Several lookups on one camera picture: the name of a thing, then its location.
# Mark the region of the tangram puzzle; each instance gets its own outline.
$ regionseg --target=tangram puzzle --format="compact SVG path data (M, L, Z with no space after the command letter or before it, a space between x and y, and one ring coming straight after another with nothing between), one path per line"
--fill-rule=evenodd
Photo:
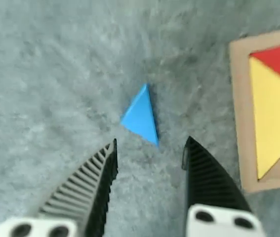
M243 188L280 187L280 31L230 44Z

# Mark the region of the carpet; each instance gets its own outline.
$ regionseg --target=carpet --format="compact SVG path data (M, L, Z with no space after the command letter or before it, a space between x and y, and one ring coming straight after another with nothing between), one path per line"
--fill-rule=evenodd
M105 236L182 236L188 135L240 187L228 43L276 29L280 0L0 0L0 221L117 138ZM120 126L145 82L159 148ZM280 236L280 189L246 198Z

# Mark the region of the blue tangram piece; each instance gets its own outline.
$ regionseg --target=blue tangram piece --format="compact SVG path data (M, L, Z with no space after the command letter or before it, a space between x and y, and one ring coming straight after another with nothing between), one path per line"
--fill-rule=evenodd
M121 124L146 140L159 145L154 122L149 85L144 84L122 118Z

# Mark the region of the wooden puzzle board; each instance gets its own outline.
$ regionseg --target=wooden puzzle board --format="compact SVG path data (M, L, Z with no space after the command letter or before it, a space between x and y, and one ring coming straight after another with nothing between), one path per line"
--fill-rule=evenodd
M255 130L251 67L259 64L250 60L254 52L279 46L280 31L240 39L230 44L240 174L242 186L248 192L280 187L280 157L273 161L275 165L266 174L262 175L263 172L260 174L262 177L258 178L256 138L259 131Z

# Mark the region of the yellow tangram piece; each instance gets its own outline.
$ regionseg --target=yellow tangram piece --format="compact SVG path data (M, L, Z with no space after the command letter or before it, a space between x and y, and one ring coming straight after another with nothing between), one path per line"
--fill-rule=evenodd
M280 75L250 57L258 179L280 159Z

